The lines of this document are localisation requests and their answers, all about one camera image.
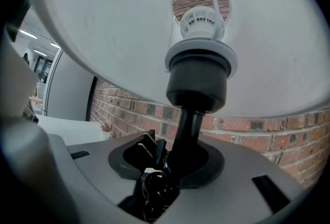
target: fluorescent light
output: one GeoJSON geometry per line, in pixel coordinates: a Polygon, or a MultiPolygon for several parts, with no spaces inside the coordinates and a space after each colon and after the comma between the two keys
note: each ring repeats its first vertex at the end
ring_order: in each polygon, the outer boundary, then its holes
{"type": "Polygon", "coordinates": [[[39,54],[41,54],[41,55],[43,55],[43,56],[45,56],[45,57],[47,57],[47,54],[44,54],[44,53],[39,52],[39,51],[37,51],[37,50],[35,50],[35,52],[36,52],[36,53],[39,53],[39,54]]]}
{"type": "Polygon", "coordinates": [[[32,34],[26,32],[26,31],[23,31],[23,30],[21,30],[21,29],[20,29],[20,32],[23,33],[23,34],[25,34],[25,35],[27,35],[27,36],[30,36],[30,37],[32,37],[32,38],[34,38],[34,39],[37,38],[35,35],[32,35],[32,34]]]}
{"type": "Polygon", "coordinates": [[[58,48],[58,49],[61,48],[59,45],[56,45],[55,43],[52,43],[52,42],[51,42],[51,46],[54,46],[54,47],[56,47],[56,48],[58,48]]]}

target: white lampshade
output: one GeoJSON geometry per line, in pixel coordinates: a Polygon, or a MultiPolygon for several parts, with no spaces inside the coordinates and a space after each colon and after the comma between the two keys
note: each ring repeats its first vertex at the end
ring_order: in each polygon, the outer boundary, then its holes
{"type": "MultiPolygon", "coordinates": [[[[172,0],[31,0],[76,62],[144,98],[169,104],[164,69],[182,39],[172,0]]],[[[330,101],[330,34],[315,0],[229,0],[222,41],[238,57],[218,114],[288,116],[330,101]]]]}

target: lamp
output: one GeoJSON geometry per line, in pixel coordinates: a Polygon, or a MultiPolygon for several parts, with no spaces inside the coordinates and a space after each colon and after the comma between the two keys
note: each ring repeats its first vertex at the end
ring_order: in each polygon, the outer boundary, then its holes
{"type": "Polygon", "coordinates": [[[297,183],[259,154],[197,140],[205,113],[270,118],[329,102],[329,28],[314,0],[230,0],[226,23],[216,19],[217,8],[204,7],[188,10],[179,23],[172,0],[31,1],[56,42],[80,65],[128,91],[183,109],[169,154],[154,131],[68,148],[89,153],[75,162],[62,143],[51,140],[57,161],[52,166],[61,172],[80,218],[257,222],[297,197],[297,183]],[[212,20],[205,12],[214,12],[212,20]],[[200,24],[204,18],[209,24],[200,24]],[[77,167],[83,176],[71,174],[77,167]],[[146,167],[161,173],[143,180],[146,167]],[[104,208],[96,212],[77,195],[104,201],[99,193],[125,213],[109,201],[111,214],[104,208]]]}

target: black rectangular cutout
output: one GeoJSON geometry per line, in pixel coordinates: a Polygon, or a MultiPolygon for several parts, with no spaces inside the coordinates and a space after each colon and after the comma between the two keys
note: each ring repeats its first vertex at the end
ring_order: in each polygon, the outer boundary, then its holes
{"type": "Polygon", "coordinates": [[[263,198],[266,200],[268,206],[276,213],[290,203],[289,199],[277,188],[273,181],[267,176],[252,178],[263,198]]]}
{"type": "Polygon", "coordinates": [[[72,159],[78,159],[84,156],[90,155],[90,153],[88,151],[81,151],[81,152],[75,152],[75,153],[71,153],[71,157],[72,159]]]}

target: person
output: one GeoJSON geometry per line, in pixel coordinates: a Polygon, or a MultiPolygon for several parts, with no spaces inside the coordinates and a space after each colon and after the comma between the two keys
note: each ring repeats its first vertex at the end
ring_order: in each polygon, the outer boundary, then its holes
{"type": "Polygon", "coordinates": [[[24,53],[23,59],[26,61],[27,65],[30,65],[30,61],[28,59],[27,53],[24,53]]]}

